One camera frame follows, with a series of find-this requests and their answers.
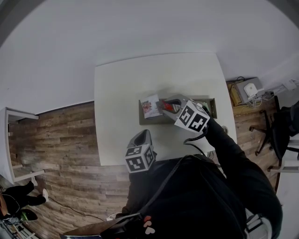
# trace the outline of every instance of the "heart sticker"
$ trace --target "heart sticker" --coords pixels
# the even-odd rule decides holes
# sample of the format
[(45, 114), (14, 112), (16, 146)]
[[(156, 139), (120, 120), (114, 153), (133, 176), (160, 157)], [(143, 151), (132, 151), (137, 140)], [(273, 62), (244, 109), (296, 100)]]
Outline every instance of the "heart sticker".
[(147, 222), (147, 221), (150, 221), (151, 220), (151, 216), (146, 216), (145, 218), (144, 218), (144, 222)]
[(151, 221), (147, 221), (146, 223), (144, 223), (143, 227), (148, 227), (151, 226)]
[(149, 235), (149, 234), (154, 234), (155, 233), (155, 229), (154, 228), (151, 228), (151, 227), (148, 227), (146, 230), (145, 230), (145, 234)]

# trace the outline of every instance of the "desk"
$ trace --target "desk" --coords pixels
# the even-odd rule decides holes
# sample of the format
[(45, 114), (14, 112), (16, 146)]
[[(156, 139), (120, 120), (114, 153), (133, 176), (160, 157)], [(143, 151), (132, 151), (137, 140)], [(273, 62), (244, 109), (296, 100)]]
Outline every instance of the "desk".
[(23, 165), (12, 166), (11, 164), (8, 144), (8, 123), (13, 123), (23, 118), (30, 118), (34, 120), (39, 119), (38, 116), (33, 114), (15, 111), (8, 108), (4, 108), (0, 111), (0, 175), (2, 175), (12, 184), (17, 181), (44, 173), (44, 170), (41, 170), (38, 172), (22, 175), (20, 177), (14, 176), (14, 169), (22, 168)]
[[(183, 145), (198, 136), (175, 125), (139, 125), (138, 100), (158, 93), (215, 98), (217, 122), (236, 141), (235, 121), (226, 82), (214, 53), (179, 53), (139, 57), (98, 66), (95, 69), (95, 122), (101, 165), (124, 165), (132, 137), (149, 129), (157, 160), (199, 153)], [(214, 150), (201, 139), (204, 152)]]

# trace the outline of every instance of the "person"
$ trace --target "person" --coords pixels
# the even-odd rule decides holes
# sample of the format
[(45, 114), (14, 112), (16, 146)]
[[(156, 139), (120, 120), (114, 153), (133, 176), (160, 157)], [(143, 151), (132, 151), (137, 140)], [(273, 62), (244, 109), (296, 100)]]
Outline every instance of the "person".
[(21, 208), (29, 206), (38, 206), (49, 201), (48, 192), (43, 189), (43, 194), (37, 197), (28, 196), (33, 191), (34, 186), (37, 186), (37, 181), (34, 177), (25, 186), (15, 186), (5, 190), (0, 194), (0, 219), (12, 217)]
[(149, 171), (129, 175), (128, 202), (117, 218), (138, 212), (145, 216), (144, 221), (150, 218), (144, 227), (151, 225), (152, 231), (145, 231), (144, 238), (237, 239), (248, 238), (247, 209), (270, 222), (276, 239), (282, 207), (264, 172), (212, 118), (206, 139), (215, 148), (225, 175), (204, 155), (187, 155), (149, 204), (180, 159), (155, 162)]

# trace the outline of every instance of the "white sneaker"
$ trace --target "white sneaker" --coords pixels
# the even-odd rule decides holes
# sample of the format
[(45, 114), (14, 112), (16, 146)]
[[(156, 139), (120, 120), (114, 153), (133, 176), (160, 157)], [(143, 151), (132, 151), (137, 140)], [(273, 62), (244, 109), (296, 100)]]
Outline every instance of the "white sneaker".
[(46, 189), (43, 189), (43, 197), (46, 199), (46, 202), (49, 201), (49, 195)]
[(38, 186), (36, 177), (31, 177), (31, 182), (33, 183), (34, 186)]

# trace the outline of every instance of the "wooden floor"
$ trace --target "wooden floor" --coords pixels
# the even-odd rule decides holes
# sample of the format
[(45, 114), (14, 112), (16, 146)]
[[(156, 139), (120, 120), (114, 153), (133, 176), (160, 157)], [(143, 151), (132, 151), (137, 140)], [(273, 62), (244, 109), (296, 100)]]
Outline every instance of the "wooden floor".
[[(263, 104), (258, 111), (261, 109), (275, 112), (274, 101)], [(235, 124), (238, 144), (249, 159), (266, 172), (278, 160), (268, 145), (258, 157), (254, 155), (262, 135), (250, 132), (248, 128), (250, 125), (265, 126), (258, 111), (242, 115), (238, 115), (240, 111), (234, 112)], [(93, 103), (45, 113), (39, 120), (22, 120), (19, 125), (12, 125), (10, 132), (13, 164), (21, 162), (28, 171), (46, 169), (44, 175), (37, 177), (39, 191), (45, 187), (51, 198), (79, 212), (51, 199), (43, 205), (30, 207), (38, 220), (28, 222), (26, 226), (40, 238), (58, 239), (59, 233), (100, 222), (80, 213), (106, 219), (126, 204), (127, 169), (124, 166), (100, 166)], [(277, 176), (266, 174), (274, 186)], [(0, 184), (4, 188), (10, 186), (3, 178)]]

